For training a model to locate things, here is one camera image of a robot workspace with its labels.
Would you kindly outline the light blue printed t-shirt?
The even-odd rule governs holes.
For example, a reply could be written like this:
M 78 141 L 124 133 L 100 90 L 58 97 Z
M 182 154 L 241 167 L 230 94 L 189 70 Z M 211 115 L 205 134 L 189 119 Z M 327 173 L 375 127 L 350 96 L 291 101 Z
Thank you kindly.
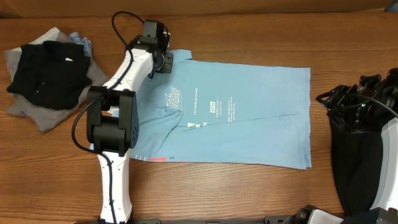
M 173 55 L 171 73 L 144 80 L 137 92 L 133 159 L 311 167 L 309 68 Z

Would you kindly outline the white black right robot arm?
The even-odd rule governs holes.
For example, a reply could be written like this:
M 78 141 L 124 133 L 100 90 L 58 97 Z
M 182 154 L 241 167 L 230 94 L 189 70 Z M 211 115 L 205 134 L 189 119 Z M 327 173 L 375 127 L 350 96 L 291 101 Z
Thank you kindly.
M 397 87 L 339 86 L 328 110 L 331 164 L 345 215 L 307 205 L 284 223 L 397 223 Z

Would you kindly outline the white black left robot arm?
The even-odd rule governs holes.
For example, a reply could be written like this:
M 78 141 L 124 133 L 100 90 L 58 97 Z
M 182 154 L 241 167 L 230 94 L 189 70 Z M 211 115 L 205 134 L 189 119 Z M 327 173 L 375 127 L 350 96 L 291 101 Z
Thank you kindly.
M 100 223 L 129 223 L 129 160 L 139 135 L 137 91 L 154 73 L 170 73 L 173 55 L 167 51 L 170 34 L 139 36 L 130 42 L 125 58 L 103 86 L 89 89 L 86 135 L 101 166 L 103 206 Z

